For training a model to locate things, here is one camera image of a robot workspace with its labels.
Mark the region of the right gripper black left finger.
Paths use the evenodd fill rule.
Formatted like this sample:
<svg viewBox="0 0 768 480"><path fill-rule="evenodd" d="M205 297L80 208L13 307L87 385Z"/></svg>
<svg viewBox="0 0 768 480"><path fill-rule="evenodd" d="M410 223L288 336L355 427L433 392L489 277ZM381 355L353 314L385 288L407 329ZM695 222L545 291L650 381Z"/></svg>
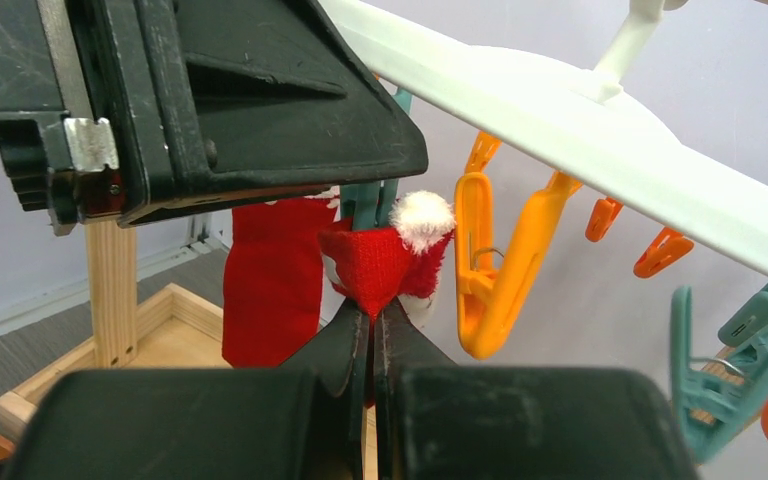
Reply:
<svg viewBox="0 0 768 480"><path fill-rule="evenodd" d="M281 368L300 375L292 416L296 479L362 479L369 318L350 299Z"/></svg>

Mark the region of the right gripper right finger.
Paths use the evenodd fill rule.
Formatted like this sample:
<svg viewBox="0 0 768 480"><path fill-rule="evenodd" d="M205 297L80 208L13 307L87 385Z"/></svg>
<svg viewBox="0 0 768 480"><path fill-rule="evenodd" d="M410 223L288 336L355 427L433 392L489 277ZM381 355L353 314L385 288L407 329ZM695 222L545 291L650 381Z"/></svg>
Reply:
<svg viewBox="0 0 768 480"><path fill-rule="evenodd" d="M422 439L417 428L417 377L421 368L454 361L410 320L395 299L379 314L373 331L373 394L376 415L377 477L416 479Z"/></svg>

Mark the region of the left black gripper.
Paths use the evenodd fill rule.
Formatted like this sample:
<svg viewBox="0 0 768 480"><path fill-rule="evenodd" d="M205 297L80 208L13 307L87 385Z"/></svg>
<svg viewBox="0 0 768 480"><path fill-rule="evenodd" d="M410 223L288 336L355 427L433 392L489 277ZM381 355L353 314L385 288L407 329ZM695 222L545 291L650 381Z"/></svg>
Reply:
<svg viewBox="0 0 768 480"><path fill-rule="evenodd" d="M53 232L179 214L175 1L0 1L0 158Z"/></svg>

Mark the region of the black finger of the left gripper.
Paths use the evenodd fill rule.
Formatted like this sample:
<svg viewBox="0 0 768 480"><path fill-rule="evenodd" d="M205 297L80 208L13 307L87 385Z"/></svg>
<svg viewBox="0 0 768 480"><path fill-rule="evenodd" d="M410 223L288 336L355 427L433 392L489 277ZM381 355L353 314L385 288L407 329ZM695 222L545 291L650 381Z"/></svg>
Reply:
<svg viewBox="0 0 768 480"><path fill-rule="evenodd" d="M223 209L425 172L423 134L316 1L140 1L176 189Z"/></svg>

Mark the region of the red sock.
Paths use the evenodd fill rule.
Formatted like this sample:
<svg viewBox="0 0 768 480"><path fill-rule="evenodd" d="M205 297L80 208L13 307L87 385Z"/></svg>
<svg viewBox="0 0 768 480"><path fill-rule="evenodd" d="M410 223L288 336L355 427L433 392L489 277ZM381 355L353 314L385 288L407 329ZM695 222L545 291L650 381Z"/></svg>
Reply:
<svg viewBox="0 0 768 480"><path fill-rule="evenodd" d="M389 224L352 229L339 220L318 233L325 274L338 293L375 320L397 300L410 322L423 328L435 309L446 249L456 221L442 196L420 190L395 201Z"/></svg>
<svg viewBox="0 0 768 480"><path fill-rule="evenodd" d="M338 206L332 188L231 210L222 331L229 365L278 366L317 333L324 279L317 235Z"/></svg>

